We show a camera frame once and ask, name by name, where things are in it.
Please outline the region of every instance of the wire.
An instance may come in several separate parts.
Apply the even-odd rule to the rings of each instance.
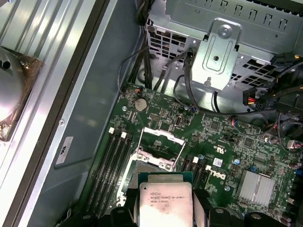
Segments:
[[[277,119],[276,122],[273,123],[266,131],[264,131],[264,132],[262,132],[262,133],[260,133],[260,134],[248,134],[248,133],[241,132],[241,131],[237,128],[237,126],[236,126],[236,124],[237,124],[238,122],[239,122],[238,120],[233,119],[233,121],[232,121],[232,126],[234,127],[235,130],[238,131],[239,134],[241,134],[241,135],[243,135],[243,136],[257,137],[257,136],[263,136],[263,135],[269,133],[270,131],[272,131],[272,130],[274,129],[274,127],[276,126],[276,124],[277,124],[277,122],[278,122],[278,119]]]
[[[274,109],[267,109],[262,111],[252,111],[252,112],[244,112],[244,113],[215,113],[211,110],[207,110],[205,108],[201,108],[198,103],[196,102],[193,92],[191,90],[191,69],[190,69],[190,61],[191,57],[188,54],[187,57],[184,60],[184,77],[185,77],[185,87],[187,91],[187,95],[190,99],[190,101],[194,104],[194,106],[197,108],[197,110],[203,114],[208,114],[210,116],[247,116],[252,114],[259,114],[260,112],[269,112],[274,111]]]
[[[190,109],[191,106],[184,104],[184,103],[178,98],[178,96],[177,96],[177,94],[176,94],[176,89],[177,89],[178,84],[179,84],[179,81],[180,81],[180,79],[181,79],[182,77],[184,77],[184,75],[181,75],[181,76],[179,76],[179,77],[177,78],[176,83],[175,83],[175,86],[174,86],[174,89],[173,89],[173,94],[174,94],[174,97],[175,97],[175,99],[176,99],[176,101],[177,101],[178,103],[180,103],[182,106],[184,106],[184,107]]]
[[[119,89],[119,92],[120,92],[121,95],[125,96],[125,95],[128,94],[128,93],[123,92],[122,89],[121,89],[121,83],[123,83],[123,81],[121,82],[121,81],[120,81],[120,78],[121,78],[121,71],[122,71],[123,65],[124,65],[129,59],[131,59],[131,58],[133,58],[134,56],[136,56],[136,55],[142,53],[143,51],[147,50],[148,48],[149,48],[149,47],[146,46],[146,47],[140,49],[139,51],[137,51],[137,52],[133,53],[132,55],[128,56],[127,58],[125,58],[125,59],[121,62],[121,65],[120,65],[120,68],[119,68],[119,71],[118,71],[118,77],[117,77],[117,85],[118,85],[118,89]]]
[[[296,154],[296,153],[300,153],[300,152],[302,152],[302,150],[300,149],[300,150],[291,150],[291,149],[286,149],[285,147],[284,147],[284,145],[283,145],[283,143],[282,143],[282,138],[281,138],[281,128],[280,128],[280,121],[281,121],[281,113],[279,113],[279,115],[278,115],[278,127],[277,127],[277,131],[278,131],[278,139],[279,139],[279,144],[280,144],[280,146],[282,147],[282,149],[284,150],[284,151],[286,151],[286,152],[289,152],[289,153],[291,153],[291,154]]]
[[[217,111],[218,113],[220,113],[220,110],[219,110],[219,107],[218,107],[217,98],[218,98],[218,92],[215,91],[215,92],[214,92],[214,107],[215,107],[216,111]]]
[[[164,76],[165,76],[165,73],[166,73],[168,67],[169,67],[172,63],[174,63],[174,62],[176,62],[176,61],[179,61],[179,60],[183,59],[183,58],[186,56],[186,54],[187,54],[187,52],[185,52],[185,53],[183,53],[183,54],[181,54],[181,55],[175,57],[174,59],[169,60],[169,61],[166,63],[166,65],[163,67],[163,70],[162,70],[162,72],[161,72],[161,74],[160,74],[159,80],[157,81],[155,87],[153,88],[154,91],[158,90],[158,88],[160,87],[160,85],[161,85],[161,83],[162,83],[162,81],[163,81],[163,79],[164,79]]]
[[[284,70],[282,70],[276,77],[276,82],[278,81],[279,78],[283,77],[285,74],[287,74],[288,72],[290,72],[291,70],[294,70],[295,68],[298,68],[299,66],[303,65],[303,59],[295,62],[294,64],[292,64],[291,66],[285,68]]]

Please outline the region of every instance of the silver heatsink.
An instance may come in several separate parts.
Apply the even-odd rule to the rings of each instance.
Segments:
[[[274,185],[274,180],[244,170],[237,190],[237,196],[254,204],[267,207]]]

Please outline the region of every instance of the motherboard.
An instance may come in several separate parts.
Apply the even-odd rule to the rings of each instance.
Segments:
[[[194,188],[205,189],[213,206],[243,217],[259,211],[280,220],[296,176],[288,153],[259,137],[239,134],[229,117],[186,108],[174,98],[126,85],[101,141],[78,203],[78,209],[102,216],[125,202],[127,188],[136,188],[139,172],[193,172]],[[261,129],[243,122],[246,134]]]

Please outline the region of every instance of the green circuit board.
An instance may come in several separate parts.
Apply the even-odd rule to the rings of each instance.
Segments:
[[[167,131],[186,142],[177,163],[177,171],[181,171],[188,155],[199,157],[207,163],[208,174],[204,180],[199,181],[198,187],[209,192],[214,206],[229,207],[241,215],[260,211],[280,219],[295,177],[294,170],[290,169],[288,164],[298,160],[298,155],[287,153],[279,145],[266,143],[265,137],[275,137],[271,134],[260,137],[242,136],[233,128],[232,120],[228,117],[213,117],[185,110],[170,96],[149,89],[143,89],[139,96],[134,92],[136,89],[136,85],[128,84],[127,93],[130,93],[127,96],[120,96],[116,103],[78,207],[101,215],[106,208],[116,205],[116,192],[123,170],[130,155],[138,147],[143,127],[148,127]],[[145,99],[148,104],[148,108],[142,112],[138,112],[134,106],[138,98]],[[260,128],[249,124],[240,122],[238,127],[246,133],[260,133]],[[122,148],[122,145],[116,142],[119,147],[117,153],[123,150],[121,152],[124,155],[119,156],[122,161],[116,169],[114,169],[116,162],[101,163],[106,152],[113,153],[108,141],[115,138],[110,139],[112,135],[107,133],[110,128],[127,132],[131,136],[128,144],[124,144],[126,148]],[[141,146],[154,156],[165,159],[176,158],[181,149],[179,144],[167,140],[166,137],[147,133],[142,137]],[[233,163],[235,159],[240,160],[239,165]],[[109,168],[112,168],[111,173],[107,172]],[[263,174],[274,181],[268,206],[245,201],[239,197],[238,187],[245,170]],[[111,178],[109,174],[115,176],[115,180],[112,183],[104,183],[104,186],[100,185],[106,177]]]

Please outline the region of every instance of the chip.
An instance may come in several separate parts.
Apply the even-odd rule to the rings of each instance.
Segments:
[[[244,145],[245,145],[246,147],[250,147],[250,148],[251,148],[252,143],[253,143],[253,140],[252,140],[252,139],[246,138],[246,139],[245,139],[245,142],[244,142]]]
[[[219,123],[218,122],[212,122],[210,125],[210,128],[213,130],[218,130],[219,128]]]

